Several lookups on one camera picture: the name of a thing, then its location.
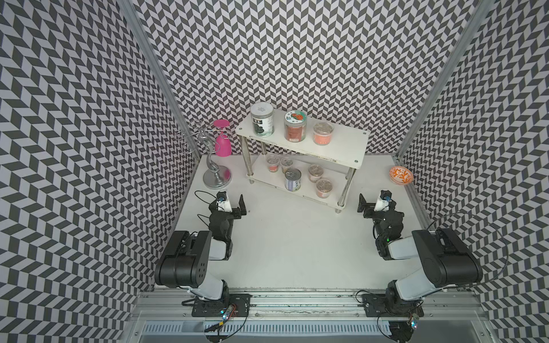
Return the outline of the small cup red contents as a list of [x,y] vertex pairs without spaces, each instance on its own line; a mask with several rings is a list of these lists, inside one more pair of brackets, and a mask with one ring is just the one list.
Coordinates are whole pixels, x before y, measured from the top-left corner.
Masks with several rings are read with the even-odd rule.
[[280,158],[274,155],[270,155],[266,158],[267,168],[270,172],[277,172],[280,166]]

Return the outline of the tin can pull-tab lid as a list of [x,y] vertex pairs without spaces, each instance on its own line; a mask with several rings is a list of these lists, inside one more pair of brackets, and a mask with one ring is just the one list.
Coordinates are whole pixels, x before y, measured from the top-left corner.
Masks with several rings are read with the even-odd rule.
[[285,188],[289,192],[297,192],[301,188],[302,173],[299,169],[289,168],[285,173]]

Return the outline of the clear cup orange contents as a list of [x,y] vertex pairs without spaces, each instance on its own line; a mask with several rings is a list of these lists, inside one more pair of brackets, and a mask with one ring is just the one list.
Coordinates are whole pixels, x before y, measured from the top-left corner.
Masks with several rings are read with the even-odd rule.
[[330,144],[332,135],[333,135],[334,127],[332,124],[328,122],[318,122],[314,125],[313,131],[314,131],[314,143],[320,146],[325,146]]

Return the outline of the white lid seed jar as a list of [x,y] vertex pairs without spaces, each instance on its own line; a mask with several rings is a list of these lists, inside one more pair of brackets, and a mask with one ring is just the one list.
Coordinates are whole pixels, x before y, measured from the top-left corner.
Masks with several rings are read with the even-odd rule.
[[267,137],[274,132],[274,107],[268,102],[259,102],[250,107],[254,133]]

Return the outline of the red jar with printed lid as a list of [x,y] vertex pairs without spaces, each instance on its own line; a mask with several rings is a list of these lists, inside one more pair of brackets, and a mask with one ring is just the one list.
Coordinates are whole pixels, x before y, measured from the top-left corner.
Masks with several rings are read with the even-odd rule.
[[289,111],[284,115],[285,138],[290,142],[301,142],[306,137],[307,114],[300,110]]

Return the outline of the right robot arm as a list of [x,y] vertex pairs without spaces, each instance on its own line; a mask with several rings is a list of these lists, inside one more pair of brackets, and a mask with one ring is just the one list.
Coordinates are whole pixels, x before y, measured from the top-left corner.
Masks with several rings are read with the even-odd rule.
[[381,298],[390,314],[420,307],[424,297],[446,287],[462,287],[480,282],[483,270],[478,259],[452,229],[414,230],[402,236],[405,214],[396,210],[396,201],[382,190],[375,202],[363,195],[357,211],[373,221],[373,237],[379,256],[385,261],[419,259],[421,267],[406,277],[389,282]]

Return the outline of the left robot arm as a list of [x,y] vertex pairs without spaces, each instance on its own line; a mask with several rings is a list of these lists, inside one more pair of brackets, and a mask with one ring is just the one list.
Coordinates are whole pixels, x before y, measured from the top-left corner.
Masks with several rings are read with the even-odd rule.
[[232,207],[226,192],[218,192],[208,208],[206,230],[172,234],[155,267],[154,281],[159,286],[187,290],[199,300],[227,307],[230,297],[227,283],[207,271],[208,263],[231,257],[234,221],[246,216],[247,208],[243,196],[238,206]]

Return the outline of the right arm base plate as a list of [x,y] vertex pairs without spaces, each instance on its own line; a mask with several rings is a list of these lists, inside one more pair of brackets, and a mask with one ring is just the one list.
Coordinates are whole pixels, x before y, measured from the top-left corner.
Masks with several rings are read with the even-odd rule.
[[381,294],[365,293],[361,295],[366,317],[397,317],[408,318],[412,315],[424,317],[423,303],[421,300],[404,301],[400,298],[387,300]]

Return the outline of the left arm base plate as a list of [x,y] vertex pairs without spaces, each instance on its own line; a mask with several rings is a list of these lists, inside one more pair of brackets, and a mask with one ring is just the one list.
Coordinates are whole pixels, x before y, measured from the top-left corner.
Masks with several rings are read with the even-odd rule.
[[250,312],[250,294],[230,294],[223,300],[199,300],[194,301],[192,317],[221,317],[232,304],[236,306],[234,317],[247,317]]

